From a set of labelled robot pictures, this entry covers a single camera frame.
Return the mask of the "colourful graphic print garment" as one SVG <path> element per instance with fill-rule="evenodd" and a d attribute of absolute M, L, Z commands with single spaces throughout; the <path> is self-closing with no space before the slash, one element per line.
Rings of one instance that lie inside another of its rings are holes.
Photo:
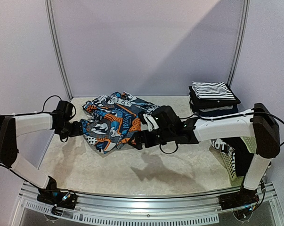
<path fill-rule="evenodd" d="M 106 154 L 121 149 L 141 131 L 140 113 L 151 114 L 159 106 L 131 95 L 114 92 L 86 101 L 83 111 L 88 119 L 80 119 L 83 137 L 89 145 Z"/>

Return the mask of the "black white striped shirt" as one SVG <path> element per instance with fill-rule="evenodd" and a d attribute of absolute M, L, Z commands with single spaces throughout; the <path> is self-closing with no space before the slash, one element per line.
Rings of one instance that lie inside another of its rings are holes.
<path fill-rule="evenodd" d="M 235 100 L 234 94 L 224 82 L 193 82 L 192 90 L 199 99 Z"/>

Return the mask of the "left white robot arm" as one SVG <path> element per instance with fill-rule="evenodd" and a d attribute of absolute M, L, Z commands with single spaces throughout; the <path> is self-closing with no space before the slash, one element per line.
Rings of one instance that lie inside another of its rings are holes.
<path fill-rule="evenodd" d="M 48 186 L 50 177 L 36 167 L 42 155 L 35 148 L 44 151 L 51 133 L 66 141 L 83 131 L 79 122 L 71 122 L 63 113 L 0 115 L 0 166 L 44 189 L 43 197 L 50 204 L 58 204 L 60 192 Z"/>

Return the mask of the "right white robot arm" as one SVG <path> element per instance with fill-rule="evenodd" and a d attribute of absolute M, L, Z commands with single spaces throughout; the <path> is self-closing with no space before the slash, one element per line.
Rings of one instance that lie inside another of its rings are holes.
<path fill-rule="evenodd" d="M 262 103 L 252 109 L 218 117 L 191 117 L 181 120 L 168 106 L 157 108 L 152 114 L 140 113 L 139 118 L 145 129 L 136 132 L 129 145 L 141 150 L 168 142 L 179 144 L 198 144 L 211 139 L 230 140 L 241 137 L 254 137 L 256 152 L 243 181 L 243 188 L 235 194 L 235 202 L 245 205 L 253 197 L 266 172 L 269 163 L 280 152 L 279 125 L 274 116 Z"/>

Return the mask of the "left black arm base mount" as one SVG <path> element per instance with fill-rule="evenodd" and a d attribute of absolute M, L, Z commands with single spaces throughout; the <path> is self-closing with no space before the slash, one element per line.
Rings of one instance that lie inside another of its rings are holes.
<path fill-rule="evenodd" d="M 38 191 L 37 201 L 39 202 L 70 210 L 76 207 L 78 195 L 73 190 L 57 188 L 56 180 L 50 176 L 47 186 L 43 189 L 39 188 Z"/>

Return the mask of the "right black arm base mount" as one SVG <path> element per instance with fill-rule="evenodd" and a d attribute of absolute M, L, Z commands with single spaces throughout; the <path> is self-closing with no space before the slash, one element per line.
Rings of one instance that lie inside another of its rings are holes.
<path fill-rule="evenodd" d="M 248 190 L 244 187 L 238 192 L 222 194 L 219 196 L 219 205 L 222 210 L 238 208 L 242 206 L 249 207 L 249 211 L 255 211 L 263 203 L 266 188 L 261 186 L 262 198 L 259 198 L 257 190 Z"/>

